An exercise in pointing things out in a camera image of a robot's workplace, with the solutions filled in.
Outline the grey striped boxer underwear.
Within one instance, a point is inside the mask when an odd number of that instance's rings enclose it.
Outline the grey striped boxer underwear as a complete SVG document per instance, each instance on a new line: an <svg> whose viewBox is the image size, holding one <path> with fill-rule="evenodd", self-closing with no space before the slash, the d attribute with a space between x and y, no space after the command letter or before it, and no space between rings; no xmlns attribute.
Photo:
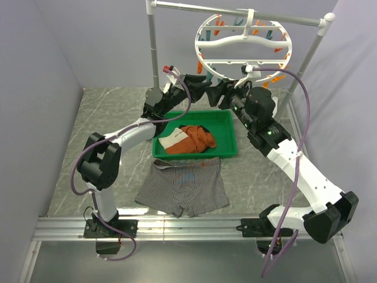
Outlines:
<svg viewBox="0 0 377 283"><path fill-rule="evenodd" d="M137 204L179 218L186 210L189 217L229 206L218 157L196 162L167 162L155 159L141 186Z"/></svg>

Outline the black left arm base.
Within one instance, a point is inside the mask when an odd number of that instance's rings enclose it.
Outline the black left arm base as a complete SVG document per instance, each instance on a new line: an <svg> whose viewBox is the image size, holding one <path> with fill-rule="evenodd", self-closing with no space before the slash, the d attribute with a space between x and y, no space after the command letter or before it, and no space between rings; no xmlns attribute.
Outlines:
<svg viewBox="0 0 377 283"><path fill-rule="evenodd" d="M108 225L114 229L125 232L135 238L138 229L138 220L136 219L118 219L110 222ZM86 221L83 233L84 238L118 238L123 237L122 234L106 227L99 219L89 219Z"/></svg>

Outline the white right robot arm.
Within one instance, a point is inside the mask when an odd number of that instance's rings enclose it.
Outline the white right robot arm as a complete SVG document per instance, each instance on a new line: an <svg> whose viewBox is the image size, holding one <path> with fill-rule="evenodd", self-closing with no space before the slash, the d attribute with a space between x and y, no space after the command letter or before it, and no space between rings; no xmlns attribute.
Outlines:
<svg viewBox="0 0 377 283"><path fill-rule="evenodd" d="M306 208L271 205L259 215L258 232L268 236L279 229L306 231L326 243L343 229L355 213L359 199L326 178L298 149L289 132L274 118L277 102L269 90L247 83L222 80L206 90L209 104L231 110L247 130L250 143L278 166L309 202Z"/></svg>

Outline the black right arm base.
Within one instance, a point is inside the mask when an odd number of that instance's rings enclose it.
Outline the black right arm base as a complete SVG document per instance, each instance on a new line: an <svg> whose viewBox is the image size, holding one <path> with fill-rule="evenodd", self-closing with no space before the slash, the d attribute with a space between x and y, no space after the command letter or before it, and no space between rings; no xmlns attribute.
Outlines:
<svg viewBox="0 0 377 283"><path fill-rule="evenodd" d="M278 204L270 205L260 212L258 218L243 218L236 230L242 233L244 238L272 238L276 228L270 223L267 216L275 208L282 208Z"/></svg>

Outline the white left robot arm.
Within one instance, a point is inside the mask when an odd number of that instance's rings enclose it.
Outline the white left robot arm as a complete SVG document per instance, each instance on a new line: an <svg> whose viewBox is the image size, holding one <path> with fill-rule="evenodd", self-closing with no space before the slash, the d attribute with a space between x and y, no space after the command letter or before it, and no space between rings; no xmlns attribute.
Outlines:
<svg viewBox="0 0 377 283"><path fill-rule="evenodd" d="M202 75L179 75L170 71L167 76L170 82L164 90L153 87L146 91L138 120L110 134L91 134L74 163L72 171L78 172L86 183L87 190L83 193L92 195L94 215L100 219L97 228L106 237L114 236L119 229L111 186L118 177L122 153L162 133L169 122L165 115L170 110L185 99L189 104L199 101L211 86Z"/></svg>

